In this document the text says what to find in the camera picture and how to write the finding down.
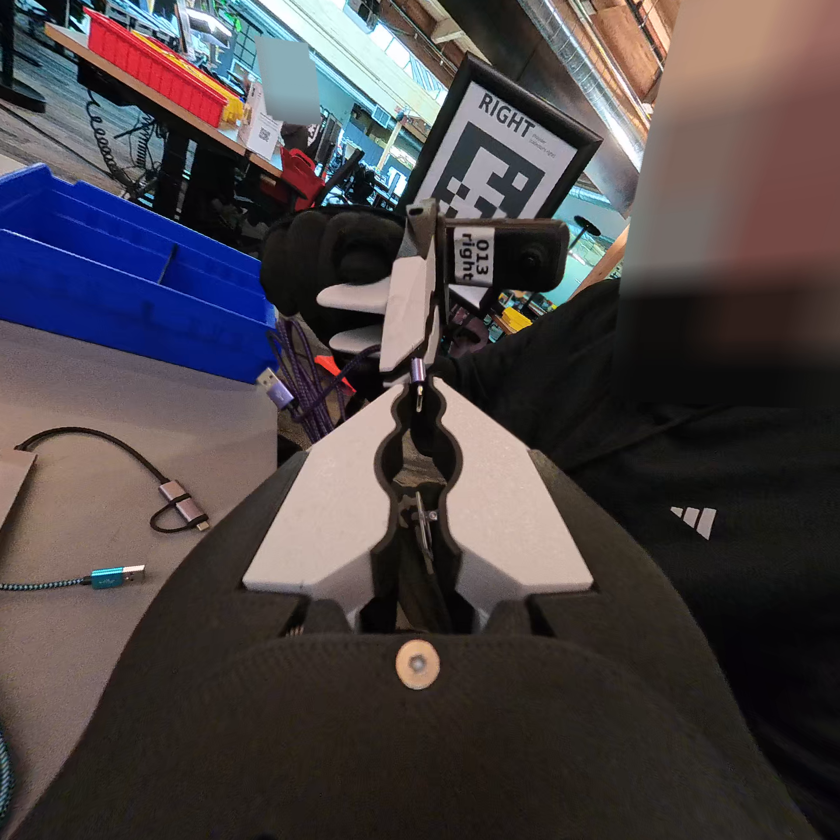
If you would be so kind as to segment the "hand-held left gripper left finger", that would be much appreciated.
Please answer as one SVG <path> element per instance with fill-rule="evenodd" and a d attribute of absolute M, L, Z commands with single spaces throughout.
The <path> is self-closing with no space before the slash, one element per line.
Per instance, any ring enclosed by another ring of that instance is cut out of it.
<path fill-rule="evenodd" d="M 247 590 L 334 601 L 356 624 L 375 596 L 371 554 L 392 512 L 375 460 L 402 397 L 401 386 L 387 389 L 311 446 L 244 575 Z"/>

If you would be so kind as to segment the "blue bin with black divider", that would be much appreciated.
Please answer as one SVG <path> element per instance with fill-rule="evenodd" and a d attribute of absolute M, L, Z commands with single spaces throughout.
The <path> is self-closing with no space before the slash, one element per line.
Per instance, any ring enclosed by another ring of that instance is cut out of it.
<path fill-rule="evenodd" d="M 257 259 L 45 164 L 1 179 L 1 317 L 237 382 L 275 359 Z"/>

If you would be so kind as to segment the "yellow plastic bin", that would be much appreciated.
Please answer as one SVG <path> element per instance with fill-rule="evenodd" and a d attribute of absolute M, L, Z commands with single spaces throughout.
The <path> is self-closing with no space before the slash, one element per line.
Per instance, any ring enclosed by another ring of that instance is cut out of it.
<path fill-rule="evenodd" d="M 162 44 L 162 42 L 144 35 L 136 29 L 131 29 L 130 32 L 140 38 L 148 47 L 157 51 L 170 62 L 177 65 L 182 71 L 192 75 L 211 89 L 214 89 L 215 92 L 224 96 L 227 102 L 222 111 L 222 116 L 220 118 L 221 123 L 240 124 L 241 120 L 245 116 L 245 106 L 241 101 L 241 98 L 232 90 L 232 88 L 223 84 L 223 82 L 218 81 L 206 73 L 205 70 L 194 66 L 194 64 L 176 54 L 168 46 Z"/>

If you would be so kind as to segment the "orange traffic cone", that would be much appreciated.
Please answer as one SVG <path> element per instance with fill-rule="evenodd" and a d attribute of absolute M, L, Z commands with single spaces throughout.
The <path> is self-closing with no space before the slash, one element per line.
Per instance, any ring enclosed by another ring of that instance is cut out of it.
<path fill-rule="evenodd" d="M 314 362 L 319 367 L 320 371 L 325 375 L 335 378 L 340 373 L 340 368 L 336 365 L 334 358 L 331 355 L 316 354 Z M 355 394 L 355 389 L 346 377 L 343 377 L 339 384 L 339 392 L 343 396 L 350 397 Z"/>

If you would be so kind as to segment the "white printed card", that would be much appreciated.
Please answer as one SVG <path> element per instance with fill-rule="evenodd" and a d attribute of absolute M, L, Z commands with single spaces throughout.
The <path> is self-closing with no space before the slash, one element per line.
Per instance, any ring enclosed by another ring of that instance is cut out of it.
<path fill-rule="evenodd" d="M 247 151 L 270 161 L 280 139 L 281 122 L 273 119 L 266 110 L 262 84 L 254 80 L 248 90 L 244 114 L 239 122 L 237 142 Z"/>

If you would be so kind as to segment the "red office chair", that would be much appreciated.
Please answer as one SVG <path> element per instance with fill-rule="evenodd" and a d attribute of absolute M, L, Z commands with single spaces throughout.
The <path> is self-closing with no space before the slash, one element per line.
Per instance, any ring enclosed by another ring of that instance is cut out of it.
<path fill-rule="evenodd" d="M 260 168 L 259 191 L 282 209 L 304 211 L 322 196 L 326 182 L 302 150 L 280 148 L 270 161 L 253 152 L 251 161 Z"/>

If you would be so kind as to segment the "silver ventilation duct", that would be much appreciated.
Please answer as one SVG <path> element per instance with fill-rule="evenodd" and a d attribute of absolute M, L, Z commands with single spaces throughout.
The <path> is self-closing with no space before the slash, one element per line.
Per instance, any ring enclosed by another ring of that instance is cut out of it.
<path fill-rule="evenodd" d="M 642 169 L 650 118 L 583 1 L 520 1 L 584 98 L 636 172 Z"/>

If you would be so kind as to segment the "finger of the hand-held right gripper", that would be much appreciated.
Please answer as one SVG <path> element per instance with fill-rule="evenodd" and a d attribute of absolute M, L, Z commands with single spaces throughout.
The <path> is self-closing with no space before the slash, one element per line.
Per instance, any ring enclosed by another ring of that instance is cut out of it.
<path fill-rule="evenodd" d="M 432 326 L 427 339 L 427 372 L 431 371 L 434 363 L 443 358 L 447 351 L 449 342 L 449 298 L 448 258 L 438 258 L 436 286 L 432 296 Z"/>
<path fill-rule="evenodd" d="M 385 305 L 380 373 L 384 384 L 404 384 L 414 358 L 429 366 L 438 355 L 440 311 L 434 255 L 401 257 L 392 268 Z"/>

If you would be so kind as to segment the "red plastic bin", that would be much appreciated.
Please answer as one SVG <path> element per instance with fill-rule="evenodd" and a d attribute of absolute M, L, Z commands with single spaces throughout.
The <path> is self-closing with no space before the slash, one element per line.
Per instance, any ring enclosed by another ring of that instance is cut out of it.
<path fill-rule="evenodd" d="M 89 20 L 88 47 L 94 54 L 208 125 L 217 129 L 224 122 L 229 96 L 213 80 L 109 17 L 91 9 L 84 14 Z"/>

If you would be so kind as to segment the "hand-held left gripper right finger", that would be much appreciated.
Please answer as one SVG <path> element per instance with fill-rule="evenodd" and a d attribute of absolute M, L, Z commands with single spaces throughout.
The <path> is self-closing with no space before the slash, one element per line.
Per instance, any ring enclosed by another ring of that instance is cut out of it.
<path fill-rule="evenodd" d="M 444 503 L 460 551 L 455 588 L 477 611 L 594 580 L 528 447 L 447 384 L 440 420 L 459 456 Z"/>

